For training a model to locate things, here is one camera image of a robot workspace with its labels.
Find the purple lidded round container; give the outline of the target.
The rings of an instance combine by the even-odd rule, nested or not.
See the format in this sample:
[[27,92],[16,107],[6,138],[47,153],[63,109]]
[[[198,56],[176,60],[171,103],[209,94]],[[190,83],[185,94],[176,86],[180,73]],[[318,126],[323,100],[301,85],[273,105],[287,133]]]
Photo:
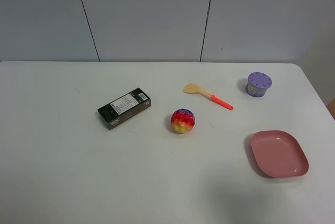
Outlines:
[[272,79],[261,72],[253,72],[248,76],[245,91],[253,97],[263,97],[266,91],[272,86]]

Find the pink square plate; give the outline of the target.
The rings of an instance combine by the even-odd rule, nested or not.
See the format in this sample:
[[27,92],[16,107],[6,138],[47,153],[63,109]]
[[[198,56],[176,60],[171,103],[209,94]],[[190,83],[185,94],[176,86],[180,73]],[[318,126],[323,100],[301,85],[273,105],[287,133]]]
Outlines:
[[309,162],[298,141],[285,131],[257,132],[250,146],[257,166],[268,177],[298,177],[309,170]]

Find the rainbow coloured ball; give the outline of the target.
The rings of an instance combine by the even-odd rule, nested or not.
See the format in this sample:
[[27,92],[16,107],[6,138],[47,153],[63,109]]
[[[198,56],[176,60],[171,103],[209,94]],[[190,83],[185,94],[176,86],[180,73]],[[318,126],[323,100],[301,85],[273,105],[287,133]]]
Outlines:
[[188,109],[178,109],[171,117],[171,126],[177,133],[187,133],[195,126],[195,116]]

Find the black rectangular carton box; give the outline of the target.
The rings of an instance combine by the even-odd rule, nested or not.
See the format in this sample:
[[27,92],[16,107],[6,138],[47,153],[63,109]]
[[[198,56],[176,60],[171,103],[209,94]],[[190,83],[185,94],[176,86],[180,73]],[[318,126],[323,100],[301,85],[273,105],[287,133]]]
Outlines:
[[140,88],[110,102],[97,110],[109,130],[123,124],[128,119],[151,106],[151,98]]

